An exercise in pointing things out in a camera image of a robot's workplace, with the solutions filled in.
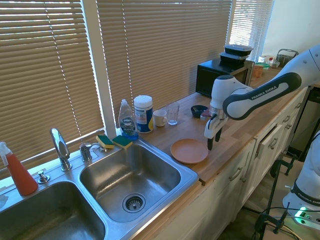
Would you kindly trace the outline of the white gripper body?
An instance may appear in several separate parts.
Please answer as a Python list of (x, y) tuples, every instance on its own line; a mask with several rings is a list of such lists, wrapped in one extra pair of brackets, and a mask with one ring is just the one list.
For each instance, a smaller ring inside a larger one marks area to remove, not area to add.
[(223, 128), (223, 126), (227, 123), (228, 117), (224, 119), (219, 119), (218, 117), (212, 117), (207, 121), (204, 128), (204, 136), (207, 139), (213, 139), (216, 134)]

